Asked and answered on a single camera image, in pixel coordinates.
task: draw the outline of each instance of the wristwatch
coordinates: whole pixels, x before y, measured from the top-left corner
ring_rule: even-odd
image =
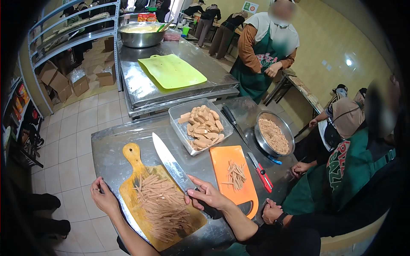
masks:
[[[274,222],[275,225],[279,225],[281,228],[283,228],[283,219],[288,216],[288,213],[282,213],[279,218],[277,218]]]

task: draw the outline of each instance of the red box cutter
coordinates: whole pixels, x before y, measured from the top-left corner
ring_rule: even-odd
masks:
[[[251,158],[255,168],[256,168],[256,172],[259,176],[259,178],[262,180],[263,186],[265,187],[265,189],[269,192],[272,193],[272,188],[273,188],[273,184],[271,182],[271,180],[269,179],[268,175],[266,175],[265,170],[262,168],[262,166],[260,165],[260,163],[258,163],[258,161],[256,160],[255,156],[248,152],[249,157]]]

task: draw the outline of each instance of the clear plastic container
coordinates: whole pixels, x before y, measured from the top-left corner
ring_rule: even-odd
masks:
[[[202,151],[205,151],[208,148],[216,145],[216,144],[211,145],[200,151],[194,150],[191,147],[191,145],[187,142],[187,140],[194,140],[194,138],[189,136],[187,133],[188,122],[185,122],[183,124],[178,123],[178,119],[181,118],[181,115],[191,112],[194,107],[202,106],[202,105],[205,105],[211,110],[214,110],[215,112],[218,113],[219,119],[223,125],[223,131],[221,132],[221,134],[224,135],[224,138],[221,141],[225,140],[228,136],[230,136],[233,133],[232,125],[229,123],[226,117],[219,111],[219,109],[207,98],[190,101],[190,102],[183,103],[181,105],[170,108],[168,110],[168,113],[169,113],[169,117],[171,121],[171,126],[174,128],[176,134],[178,135],[178,137],[180,138],[180,140],[182,141],[182,143],[184,144],[185,148],[188,150],[191,156],[198,155]]]
[[[179,29],[168,29],[167,31],[165,31],[164,40],[179,41],[181,35],[182,31]]]

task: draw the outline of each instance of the wall sign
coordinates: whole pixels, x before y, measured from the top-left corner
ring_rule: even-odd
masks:
[[[245,1],[244,7],[242,7],[242,10],[255,14],[258,7],[259,5],[257,4]]]

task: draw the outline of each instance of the hand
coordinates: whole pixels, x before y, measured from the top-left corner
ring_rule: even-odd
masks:
[[[316,126],[316,125],[317,125],[317,120],[316,120],[316,118],[312,119],[312,120],[309,122],[309,127],[314,127],[314,126]]]
[[[189,189],[187,191],[188,195],[192,197],[192,205],[198,210],[203,211],[204,207],[200,203],[198,203],[197,199],[204,201],[210,207],[214,207],[220,211],[223,211],[227,206],[233,203],[226,196],[221,194],[216,188],[214,188],[211,183],[198,179],[197,177],[191,176],[189,174],[188,177],[195,185],[199,186],[199,191],[193,189]],[[189,196],[185,196],[186,204],[189,204],[191,202]]]
[[[297,164],[291,167],[291,170],[295,177],[299,179],[302,173],[307,172],[310,167],[312,167],[310,163],[298,162]]]
[[[265,73],[271,77],[274,78],[276,76],[276,74],[278,73],[278,71],[283,67],[282,62],[276,62],[273,63],[269,68],[267,68],[265,70]]]
[[[275,220],[283,213],[282,207],[269,198],[266,198],[267,204],[263,209],[262,218],[266,224],[273,224]]]
[[[109,190],[107,184],[102,179],[103,177],[98,177],[91,184],[90,192],[92,199],[94,200],[97,207],[105,212],[109,217],[112,217],[116,214],[121,214],[116,197]]]

